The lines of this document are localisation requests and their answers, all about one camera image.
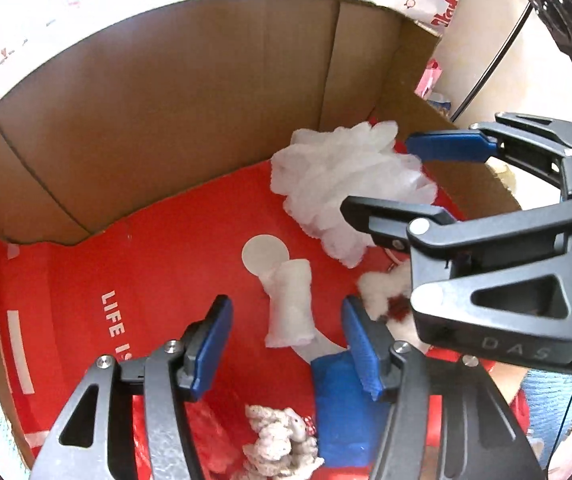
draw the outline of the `white printed stripe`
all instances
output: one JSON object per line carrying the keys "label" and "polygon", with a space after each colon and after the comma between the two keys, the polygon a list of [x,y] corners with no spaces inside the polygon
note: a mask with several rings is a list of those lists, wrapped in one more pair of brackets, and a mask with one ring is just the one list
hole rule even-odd
{"label": "white printed stripe", "polygon": [[35,393],[35,389],[32,387],[31,373],[28,371],[28,362],[26,362],[22,329],[19,325],[19,311],[9,310],[7,314],[10,346],[13,351],[17,375],[19,376],[19,385],[22,387],[25,395],[32,395]]}
{"label": "white printed stripe", "polygon": [[26,442],[31,447],[42,447],[46,442],[46,437],[50,431],[38,431],[37,433],[26,433]]}

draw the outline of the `blue knitted cloth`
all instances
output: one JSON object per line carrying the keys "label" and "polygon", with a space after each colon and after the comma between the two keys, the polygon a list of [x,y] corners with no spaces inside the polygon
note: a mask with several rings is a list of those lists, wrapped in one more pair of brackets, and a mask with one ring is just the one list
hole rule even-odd
{"label": "blue knitted cloth", "polygon": [[[552,453],[552,446],[562,423],[563,414],[570,402],[572,376],[530,370],[521,383],[521,388],[526,394],[530,408],[530,428],[533,430],[533,437],[544,441],[544,452],[539,459],[543,467]],[[571,423],[572,405],[568,410],[559,442],[563,441]]]}

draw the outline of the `red surface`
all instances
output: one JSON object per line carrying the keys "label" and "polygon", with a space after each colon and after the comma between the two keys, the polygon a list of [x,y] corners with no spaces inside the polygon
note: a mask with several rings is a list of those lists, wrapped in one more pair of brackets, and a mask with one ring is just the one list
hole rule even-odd
{"label": "red surface", "polygon": [[[138,211],[74,247],[33,244],[8,259],[0,242],[0,338],[25,433],[50,429],[98,355],[116,354],[124,345],[130,348],[117,352],[120,360],[149,354],[201,319],[217,294],[229,295],[235,305],[229,343],[205,398],[212,420],[223,427],[221,446],[230,439],[240,449],[255,439],[245,404],[290,406],[302,416],[314,414],[309,365],[291,349],[264,346],[269,299],[245,270],[242,247],[255,235],[272,234],[285,242],[291,258],[307,258],[315,323],[341,345],[342,299],[356,292],[363,272],[386,270],[389,260],[373,248],[357,268],[347,269],[326,256],[319,241],[284,213],[283,197],[270,191],[270,173],[267,162],[237,171]],[[460,217],[444,193],[437,203]],[[113,302],[118,306],[105,312],[105,304]],[[25,395],[20,387],[9,310],[19,311],[34,394]],[[117,310],[121,319],[107,320]],[[115,329],[117,323],[123,323],[123,331]],[[454,352],[446,356],[456,358]],[[141,425],[137,410],[136,419],[136,426]],[[429,443],[436,444],[440,406],[431,409],[430,421]],[[138,460],[140,471],[145,470],[145,453]],[[367,471],[323,469],[316,478],[346,475],[365,478]]]}

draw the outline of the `white shower puff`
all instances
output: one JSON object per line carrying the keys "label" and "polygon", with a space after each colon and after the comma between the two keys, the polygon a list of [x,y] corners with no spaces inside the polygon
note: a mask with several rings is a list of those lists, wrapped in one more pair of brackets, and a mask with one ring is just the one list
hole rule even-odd
{"label": "white shower puff", "polygon": [[341,202],[365,196],[399,202],[434,202],[437,186],[414,155],[395,153],[397,123],[360,123],[332,133],[296,130],[290,146],[272,157],[271,191],[285,195],[284,209],[323,250],[346,267],[359,264],[372,237],[341,216]]}

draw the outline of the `rolled white fabric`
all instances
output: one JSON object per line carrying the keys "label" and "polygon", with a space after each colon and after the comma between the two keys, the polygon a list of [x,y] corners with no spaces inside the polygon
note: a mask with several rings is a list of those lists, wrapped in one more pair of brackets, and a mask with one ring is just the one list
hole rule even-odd
{"label": "rolled white fabric", "polygon": [[271,297],[266,346],[284,348],[310,343],[316,334],[311,309],[312,273],[308,260],[288,260],[259,275]]}

